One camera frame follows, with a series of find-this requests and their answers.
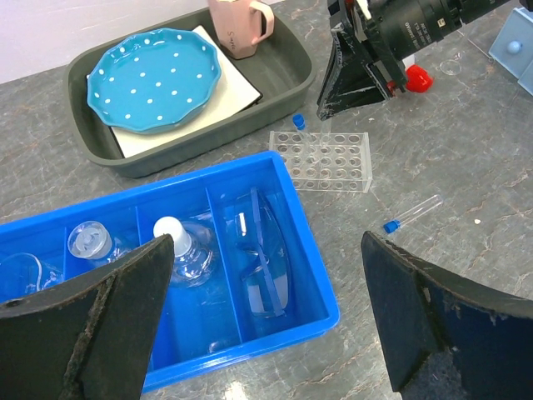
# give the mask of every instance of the red plastic part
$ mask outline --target red plastic part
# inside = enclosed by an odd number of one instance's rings
[[[407,68],[407,85],[406,89],[410,92],[425,93],[433,85],[433,78],[427,71],[414,64]]]
[[[396,82],[390,81],[387,83],[386,88],[389,89],[391,95],[394,96],[394,91],[396,90]]]

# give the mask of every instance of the white bottle cap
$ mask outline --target white bottle cap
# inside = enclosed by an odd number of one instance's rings
[[[168,233],[174,241],[174,257],[180,257],[189,251],[192,245],[191,236],[183,228],[182,223],[174,217],[163,217],[153,226],[153,236],[160,237]]]

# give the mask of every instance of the red cap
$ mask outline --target red cap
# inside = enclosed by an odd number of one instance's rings
[[[410,92],[425,93],[433,84],[430,74],[416,64],[408,67],[406,73],[408,78],[406,89]]]

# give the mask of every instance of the mug handle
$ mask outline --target mug handle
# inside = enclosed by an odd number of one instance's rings
[[[266,19],[266,31],[265,34],[260,37],[255,37],[252,39],[252,44],[258,44],[266,38],[268,38],[274,32],[274,13],[272,9],[262,2],[251,2],[250,8],[254,11],[258,11],[265,16]]]

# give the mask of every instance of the blue plastic bin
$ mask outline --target blue plastic bin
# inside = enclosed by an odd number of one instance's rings
[[[254,317],[235,249],[235,199],[252,187],[266,195],[291,263],[286,316]],[[70,231],[87,220],[142,244],[158,218],[201,219],[217,234],[219,262],[200,287],[169,288],[143,391],[213,371],[322,335],[340,313],[326,268],[283,161],[265,152],[0,226],[0,259],[33,253],[62,267],[66,279],[90,267],[67,250]]]

